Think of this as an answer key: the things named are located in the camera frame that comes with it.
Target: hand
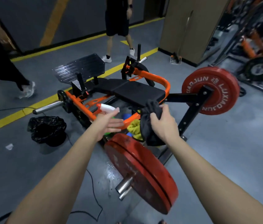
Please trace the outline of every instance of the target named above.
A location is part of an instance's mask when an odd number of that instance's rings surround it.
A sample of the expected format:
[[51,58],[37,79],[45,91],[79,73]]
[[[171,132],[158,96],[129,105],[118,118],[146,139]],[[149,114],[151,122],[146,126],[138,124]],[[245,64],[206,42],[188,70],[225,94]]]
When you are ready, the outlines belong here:
[[155,113],[150,114],[151,125],[156,135],[167,145],[180,138],[178,125],[171,116],[168,105],[162,105],[162,116],[160,120]]
[[132,10],[131,10],[131,8],[128,8],[127,12],[126,12],[126,16],[127,16],[128,20],[131,18],[131,15],[132,15]]
[[101,112],[97,115],[96,120],[91,124],[89,129],[92,133],[96,134],[97,141],[100,141],[105,133],[113,133],[120,132],[121,129],[117,129],[118,127],[122,127],[123,120],[122,119],[113,119],[115,115],[117,115],[119,109],[117,108],[111,113]]
[[0,42],[1,44],[6,44],[9,42],[9,37],[1,26],[0,26]]

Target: black footplate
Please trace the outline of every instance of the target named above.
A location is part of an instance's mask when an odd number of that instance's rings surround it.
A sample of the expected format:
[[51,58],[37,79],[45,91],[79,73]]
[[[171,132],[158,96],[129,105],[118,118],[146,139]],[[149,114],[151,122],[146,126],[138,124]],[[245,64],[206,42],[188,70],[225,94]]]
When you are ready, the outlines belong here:
[[66,65],[61,65],[55,69],[55,75],[58,80],[70,85],[72,81],[77,79],[77,73],[81,73],[83,81],[86,82],[92,77],[104,74],[104,72],[105,63],[96,53],[69,62]]

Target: black shorts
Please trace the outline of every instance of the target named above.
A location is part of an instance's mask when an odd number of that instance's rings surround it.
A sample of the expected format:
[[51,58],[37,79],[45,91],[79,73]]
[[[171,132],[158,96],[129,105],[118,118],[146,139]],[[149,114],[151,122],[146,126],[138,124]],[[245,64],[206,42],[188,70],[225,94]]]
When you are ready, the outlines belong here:
[[107,36],[127,36],[129,33],[129,20],[127,19],[126,12],[123,11],[119,14],[110,14],[105,12],[105,27],[107,29]]

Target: white sneaker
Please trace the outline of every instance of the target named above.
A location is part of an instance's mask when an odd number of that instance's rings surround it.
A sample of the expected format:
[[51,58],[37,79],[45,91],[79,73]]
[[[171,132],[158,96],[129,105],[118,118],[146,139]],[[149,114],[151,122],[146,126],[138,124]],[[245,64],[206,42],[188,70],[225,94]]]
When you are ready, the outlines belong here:
[[102,59],[103,62],[105,62],[105,63],[111,63],[111,62],[112,62],[112,58],[111,58],[111,57],[108,59],[107,56],[103,56],[101,59]]
[[134,49],[129,49],[129,53],[131,56],[134,56],[135,50]]
[[22,99],[24,97],[31,97],[35,91],[35,82],[30,82],[29,86],[22,85],[22,88],[23,88],[22,95],[19,96],[19,99]]

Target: forearm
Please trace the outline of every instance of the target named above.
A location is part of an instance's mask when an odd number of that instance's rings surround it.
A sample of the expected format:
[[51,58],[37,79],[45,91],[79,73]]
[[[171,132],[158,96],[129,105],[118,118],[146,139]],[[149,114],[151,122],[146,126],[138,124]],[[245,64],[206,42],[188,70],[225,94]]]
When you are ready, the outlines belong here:
[[96,138],[86,131],[24,198],[8,224],[66,223],[81,187]]
[[214,224],[263,223],[263,205],[182,139],[169,145]]
[[132,0],[127,0],[128,5],[132,5]]

